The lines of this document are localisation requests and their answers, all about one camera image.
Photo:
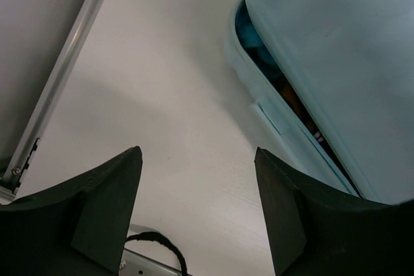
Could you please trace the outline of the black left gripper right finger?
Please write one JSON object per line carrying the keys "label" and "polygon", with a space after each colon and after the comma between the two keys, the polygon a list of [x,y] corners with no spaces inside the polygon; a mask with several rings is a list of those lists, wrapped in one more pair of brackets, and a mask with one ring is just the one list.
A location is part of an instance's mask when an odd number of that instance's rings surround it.
{"label": "black left gripper right finger", "polygon": [[257,184],[276,275],[412,275],[413,202],[335,189],[259,148]]}

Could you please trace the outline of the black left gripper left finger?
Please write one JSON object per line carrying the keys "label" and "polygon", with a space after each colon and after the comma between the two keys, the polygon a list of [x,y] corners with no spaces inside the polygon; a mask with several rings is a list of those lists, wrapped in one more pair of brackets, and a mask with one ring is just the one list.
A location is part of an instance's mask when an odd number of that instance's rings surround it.
{"label": "black left gripper left finger", "polygon": [[117,275],[142,171],[136,146],[1,206],[2,275]]}

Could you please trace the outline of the brown trousers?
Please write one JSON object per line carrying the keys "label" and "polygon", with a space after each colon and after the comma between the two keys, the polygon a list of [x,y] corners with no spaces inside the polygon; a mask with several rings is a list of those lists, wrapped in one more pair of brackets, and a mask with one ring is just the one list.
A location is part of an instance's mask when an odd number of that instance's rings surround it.
{"label": "brown trousers", "polygon": [[312,134],[316,133],[318,131],[316,124],[286,78],[281,78],[280,94],[306,128]]}

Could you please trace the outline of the light blue suitcase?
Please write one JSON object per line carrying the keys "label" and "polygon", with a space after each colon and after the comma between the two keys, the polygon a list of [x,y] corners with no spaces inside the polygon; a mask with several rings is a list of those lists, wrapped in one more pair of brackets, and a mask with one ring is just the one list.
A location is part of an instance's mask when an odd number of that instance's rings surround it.
{"label": "light blue suitcase", "polygon": [[[245,0],[282,72],[275,80],[239,42],[240,2],[229,18],[226,54],[289,163],[368,200],[411,200],[413,0]],[[316,133],[282,98],[281,78],[295,90]]]}

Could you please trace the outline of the light blue shirt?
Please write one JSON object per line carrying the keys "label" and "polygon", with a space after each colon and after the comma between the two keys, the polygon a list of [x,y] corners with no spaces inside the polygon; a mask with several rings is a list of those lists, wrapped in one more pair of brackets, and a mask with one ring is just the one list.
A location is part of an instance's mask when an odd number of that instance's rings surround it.
{"label": "light blue shirt", "polygon": [[253,62],[268,79],[278,79],[282,72],[260,38],[242,0],[235,14],[235,31],[239,42]]}

